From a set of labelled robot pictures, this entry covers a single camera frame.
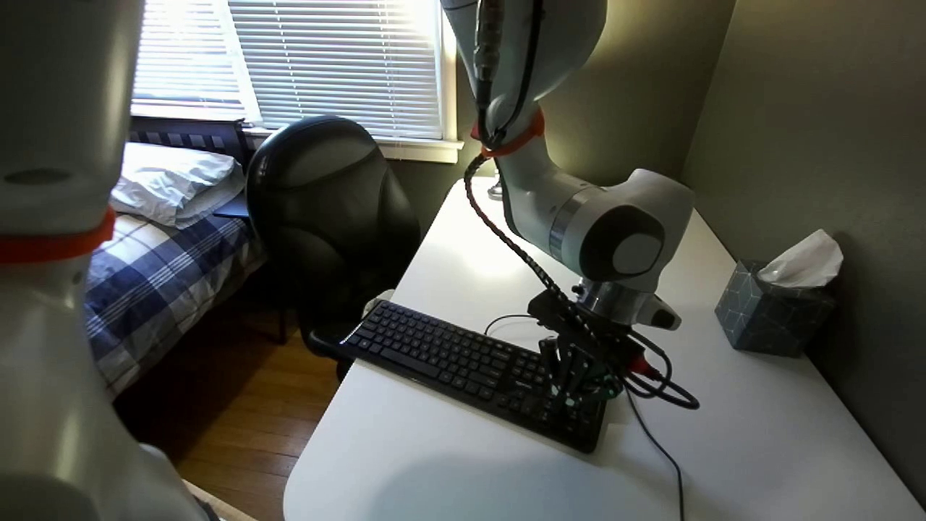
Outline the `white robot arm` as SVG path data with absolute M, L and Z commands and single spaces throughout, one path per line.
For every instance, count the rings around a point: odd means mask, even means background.
M 620 391 L 688 408 L 669 356 L 639 335 L 676 327 L 657 294 L 688 225 L 695 194 L 637 168 L 615 185 L 565 170 L 544 136 L 540 100 L 594 55 L 608 0 L 439 0 L 475 97 L 479 159 L 498 170 L 504 217 L 492 232 L 523 261 L 552 256 L 576 290 L 544 281 L 529 313 L 552 335 L 540 343 L 550 394 L 565 404 Z

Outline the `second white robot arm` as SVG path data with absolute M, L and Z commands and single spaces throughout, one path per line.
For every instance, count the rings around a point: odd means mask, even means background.
M 84 332 L 144 0 L 0 0 L 0 514 L 210 521 L 132 440 Z

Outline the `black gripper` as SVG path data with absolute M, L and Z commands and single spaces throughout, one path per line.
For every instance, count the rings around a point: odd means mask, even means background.
M 526 313 L 550 330 L 550 337 L 540 337 L 539 348 L 550 394 L 565 404 L 614 400 L 641 358 L 641 348 L 627 337 L 627 327 L 584 316 L 552 290 L 539 293 Z

